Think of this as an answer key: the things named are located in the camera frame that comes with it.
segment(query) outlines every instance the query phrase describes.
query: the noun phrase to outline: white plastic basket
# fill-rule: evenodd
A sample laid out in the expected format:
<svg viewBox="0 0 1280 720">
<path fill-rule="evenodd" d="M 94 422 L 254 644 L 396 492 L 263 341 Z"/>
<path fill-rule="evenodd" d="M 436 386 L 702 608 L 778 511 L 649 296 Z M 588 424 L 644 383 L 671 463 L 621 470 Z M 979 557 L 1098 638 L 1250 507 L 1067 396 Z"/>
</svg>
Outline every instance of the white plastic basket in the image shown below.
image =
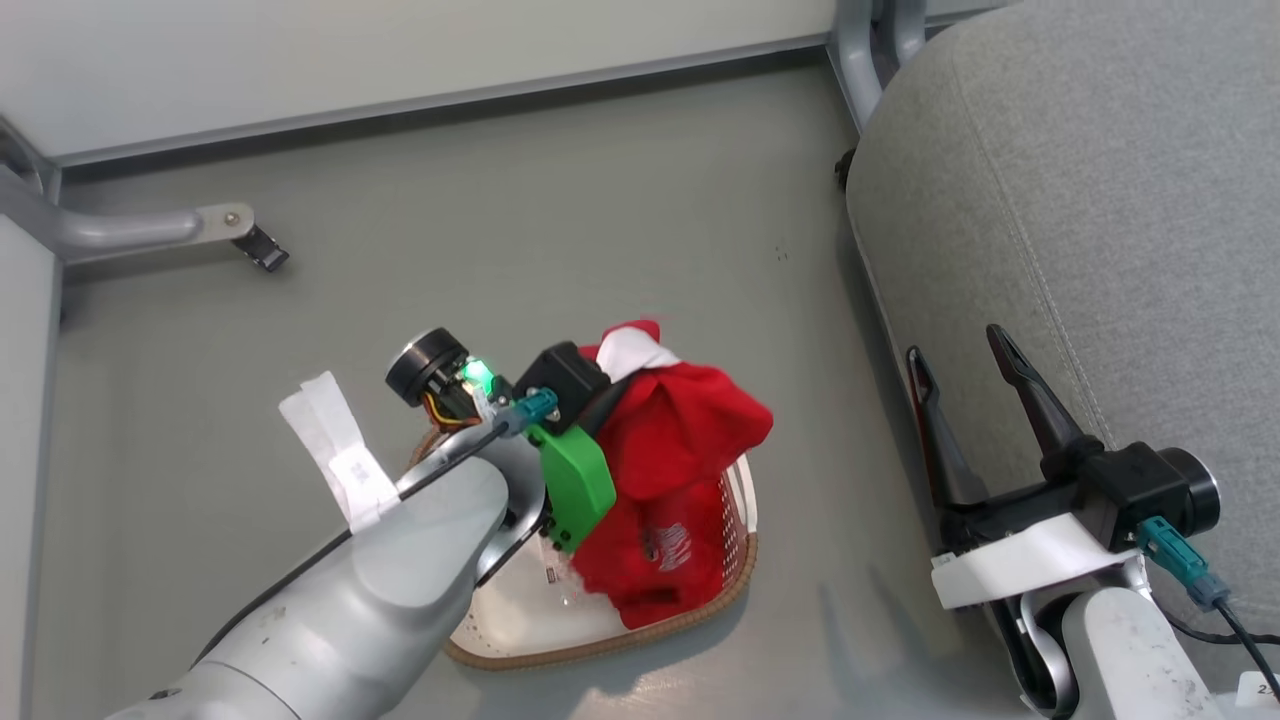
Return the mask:
<svg viewBox="0 0 1280 720">
<path fill-rule="evenodd" d="M 746 456 L 721 474 L 724 585 L 708 605 L 628 630 L 604 594 L 582 591 L 568 559 L 538 538 L 471 598 L 444 652 L 481 670 L 517 670 L 617 652 L 677 633 L 728 607 L 755 569 L 755 488 Z"/>
</svg>

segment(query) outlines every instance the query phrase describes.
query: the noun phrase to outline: white label sticker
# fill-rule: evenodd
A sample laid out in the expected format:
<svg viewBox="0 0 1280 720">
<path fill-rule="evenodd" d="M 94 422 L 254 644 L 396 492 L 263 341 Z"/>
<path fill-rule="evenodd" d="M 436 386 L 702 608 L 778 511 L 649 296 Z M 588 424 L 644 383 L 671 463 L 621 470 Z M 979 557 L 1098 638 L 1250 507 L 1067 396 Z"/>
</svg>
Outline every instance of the white label sticker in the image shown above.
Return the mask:
<svg viewBox="0 0 1280 720">
<path fill-rule="evenodd" d="M 1267 680 L 1266 678 L 1262 676 L 1262 673 L 1257 670 L 1240 673 L 1240 687 L 1235 691 L 1235 706 L 1236 707 L 1270 706 L 1280 710 L 1280 702 L 1276 701 L 1276 696 L 1271 691 L 1271 685 L 1267 684 Z"/>
<path fill-rule="evenodd" d="M 329 461 L 329 470 L 347 496 L 347 510 L 351 512 L 347 521 L 353 533 L 372 525 L 399 502 L 396 486 L 362 445 L 339 452 Z"/>
<path fill-rule="evenodd" d="M 280 414 L 320 468 L 351 532 L 372 525 L 399 502 L 396 486 L 365 447 L 333 373 L 302 383 L 280 402 Z"/>
</svg>

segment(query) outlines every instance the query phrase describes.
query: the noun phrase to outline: camera lens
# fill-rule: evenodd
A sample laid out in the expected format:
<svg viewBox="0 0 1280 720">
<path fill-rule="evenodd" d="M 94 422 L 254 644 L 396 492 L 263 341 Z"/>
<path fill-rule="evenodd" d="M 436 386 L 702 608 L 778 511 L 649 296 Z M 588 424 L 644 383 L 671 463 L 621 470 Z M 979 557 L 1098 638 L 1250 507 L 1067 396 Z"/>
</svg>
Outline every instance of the camera lens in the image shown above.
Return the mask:
<svg viewBox="0 0 1280 720">
<path fill-rule="evenodd" d="M 1178 532 L 1185 537 L 1203 533 L 1217 525 L 1222 503 L 1217 495 L 1217 480 L 1198 457 L 1180 447 L 1166 447 L 1160 451 L 1160 456 L 1174 466 L 1178 473 L 1187 479 L 1187 501 L 1183 505 L 1183 516 L 1178 523 Z"/>
<path fill-rule="evenodd" d="M 387 384 L 410 407 L 422 405 L 422 393 L 430 387 L 431 377 L 451 369 L 467 359 L 467 348 L 444 328 L 422 333 L 404 346 L 387 370 Z M 436 378 L 438 386 L 447 383 L 445 374 Z"/>
</svg>

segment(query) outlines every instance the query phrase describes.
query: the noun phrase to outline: red cloth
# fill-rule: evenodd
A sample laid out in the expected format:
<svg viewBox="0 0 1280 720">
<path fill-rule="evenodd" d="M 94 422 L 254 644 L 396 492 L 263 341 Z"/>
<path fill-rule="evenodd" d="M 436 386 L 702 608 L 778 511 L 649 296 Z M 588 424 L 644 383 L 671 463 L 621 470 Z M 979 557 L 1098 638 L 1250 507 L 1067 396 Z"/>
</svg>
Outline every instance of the red cloth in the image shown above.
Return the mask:
<svg viewBox="0 0 1280 720">
<path fill-rule="evenodd" d="M 627 324 L 659 340 L 654 322 Z M 571 559 L 585 589 L 608 594 L 631 629 L 714 600 L 724 583 L 719 475 L 772 428 L 769 410 L 716 368 L 636 373 L 595 438 L 618 501 Z"/>
</svg>

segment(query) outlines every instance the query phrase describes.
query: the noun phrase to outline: metal bracket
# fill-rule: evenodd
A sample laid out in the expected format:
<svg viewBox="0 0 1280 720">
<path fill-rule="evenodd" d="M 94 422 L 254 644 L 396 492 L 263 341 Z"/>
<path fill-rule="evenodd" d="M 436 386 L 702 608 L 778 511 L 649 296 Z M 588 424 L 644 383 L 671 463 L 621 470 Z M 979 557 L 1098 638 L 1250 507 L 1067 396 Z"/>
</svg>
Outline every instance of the metal bracket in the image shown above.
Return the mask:
<svg viewBox="0 0 1280 720">
<path fill-rule="evenodd" d="M 925 0 L 883 0 L 879 38 L 887 38 L 888 55 L 899 69 L 924 46 Z M 881 81 L 872 55 L 874 0 L 836 0 L 836 27 L 827 42 L 840 90 L 845 95 L 854 127 L 861 135 L 879 102 Z"/>
<path fill-rule="evenodd" d="M 274 272 L 289 254 L 253 222 L 243 202 L 143 215 L 87 215 L 56 205 L 59 170 L 0 118 L 0 215 L 58 255 L 79 265 L 202 242 L 232 241 Z"/>
</svg>

